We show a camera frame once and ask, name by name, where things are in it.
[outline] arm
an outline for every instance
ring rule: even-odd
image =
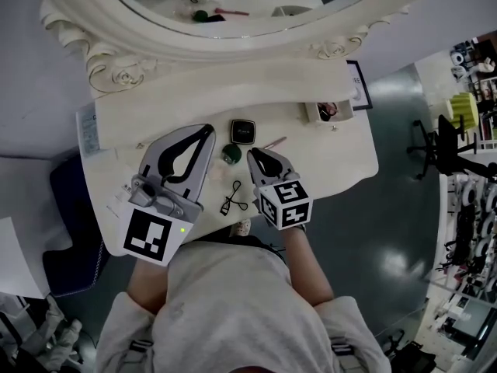
[[[151,327],[167,290],[167,268],[137,260],[127,293],[116,296],[100,335],[98,373],[153,371]]]
[[[294,290],[313,307],[331,301],[335,297],[332,287],[312,252],[305,232],[293,227],[281,233]]]

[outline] white vanity table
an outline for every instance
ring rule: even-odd
[[[44,0],[42,23],[63,45],[81,48],[96,99],[102,151],[86,155],[81,131],[79,138],[107,249],[120,254],[116,196],[126,200],[123,185],[146,147],[188,124],[214,126],[213,159],[229,143],[232,119],[255,121],[254,146],[288,137],[274,150],[293,163],[314,199],[374,176],[378,163],[366,111],[336,129],[316,127],[303,103],[348,100],[354,87],[345,57],[373,24],[407,14],[410,1],[214,0],[209,4],[251,15],[198,24],[177,19],[176,2],[169,0]],[[286,5],[304,9],[270,15]],[[258,214],[251,204],[247,211],[232,207],[226,217],[219,213],[234,180],[242,182],[238,198],[253,200],[247,149],[222,180],[208,175],[199,199],[205,210],[189,240]]]

